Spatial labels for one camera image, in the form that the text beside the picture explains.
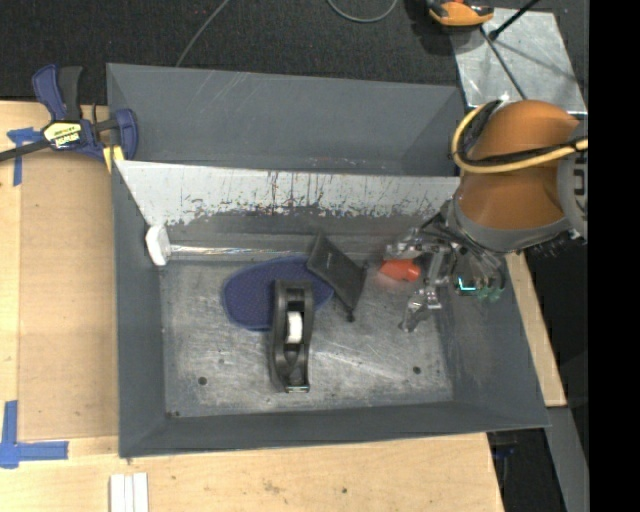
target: black carpet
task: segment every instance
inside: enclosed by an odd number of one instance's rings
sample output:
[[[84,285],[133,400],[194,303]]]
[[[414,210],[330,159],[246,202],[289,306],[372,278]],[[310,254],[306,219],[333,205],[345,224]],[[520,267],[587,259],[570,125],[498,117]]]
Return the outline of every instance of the black carpet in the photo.
[[[183,50],[222,0],[0,2],[0,98],[33,99],[32,74],[50,63],[85,68],[81,103],[106,104],[107,62],[175,66]],[[354,16],[384,12],[391,0],[335,0]],[[520,8],[525,1],[493,0]],[[588,0],[543,0],[553,12],[576,80],[588,105]],[[204,30],[184,67],[284,73],[361,80],[458,85],[447,35],[421,0],[400,0],[383,21],[354,23],[324,0],[231,0]],[[528,253],[536,291],[561,371],[587,348],[587,250],[546,259]],[[583,372],[563,372],[588,456],[588,394]],[[573,390],[578,389],[578,397]],[[564,510],[542,431],[513,433],[504,480],[507,512]]]

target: wooden table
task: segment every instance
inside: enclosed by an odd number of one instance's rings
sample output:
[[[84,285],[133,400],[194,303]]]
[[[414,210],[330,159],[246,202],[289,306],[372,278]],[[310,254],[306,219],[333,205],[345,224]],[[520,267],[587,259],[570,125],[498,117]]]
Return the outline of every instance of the wooden table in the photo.
[[[0,101],[0,151],[48,121]],[[0,164],[0,402],[18,399],[19,440],[69,440],[69,459],[0,469],[0,511],[108,510],[110,475],[138,472],[153,512],[504,510],[485,434],[120,459],[108,172],[49,150],[23,159],[22,185],[13,170]],[[545,402],[564,406],[524,257],[509,266]]]

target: white object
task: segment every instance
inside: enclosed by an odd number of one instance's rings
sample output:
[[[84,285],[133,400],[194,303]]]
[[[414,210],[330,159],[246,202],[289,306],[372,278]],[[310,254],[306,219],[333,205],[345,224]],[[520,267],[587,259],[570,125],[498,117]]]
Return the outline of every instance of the white object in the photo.
[[[109,510],[110,512],[149,512],[147,474],[111,475]]]
[[[302,341],[302,313],[287,311],[288,329],[287,343],[300,343]]]
[[[171,259],[171,242],[164,225],[151,226],[145,236],[149,256],[153,263],[162,267]]]

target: bin floor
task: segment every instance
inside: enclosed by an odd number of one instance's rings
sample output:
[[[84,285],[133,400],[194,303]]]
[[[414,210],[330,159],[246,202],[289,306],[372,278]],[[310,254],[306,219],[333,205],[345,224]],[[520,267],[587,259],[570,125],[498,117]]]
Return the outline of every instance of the bin floor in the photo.
[[[181,417],[283,410],[372,407],[452,399],[433,318],[406,334],[398,328],[415,285],[369,270],[346,321],[334,296],[316,312],[305,394],[276,391],[267,333],[227,318],[225,279],[246,263],[172,261],[161,278],[167,412]]]

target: gray bin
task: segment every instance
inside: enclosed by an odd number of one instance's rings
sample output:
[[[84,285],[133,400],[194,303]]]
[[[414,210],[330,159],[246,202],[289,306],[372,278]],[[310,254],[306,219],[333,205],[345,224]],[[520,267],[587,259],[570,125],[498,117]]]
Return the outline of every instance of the gray bin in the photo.
[[[121,456],[548,425],[510,285],[493,304],[445,289],[443,309],[405,334],[397,324],[415,285],[377,272],[385,244],[455,189],[455,88],[122,65],[108,75],[110,108],[131,108],[141,137],[112,179]],[[267,194],[274,177],[298,196],[286,207]],[[263,199],[239,200],[251,180]],[[165,267],[144,242],[158,224],[174,248]],[[366,261],[367,281],[354,323],[335,298],[318,310],[311,391],[278,393],[267,335],[226,318],[221,287],[256,261],[308,254],[318,232]]]

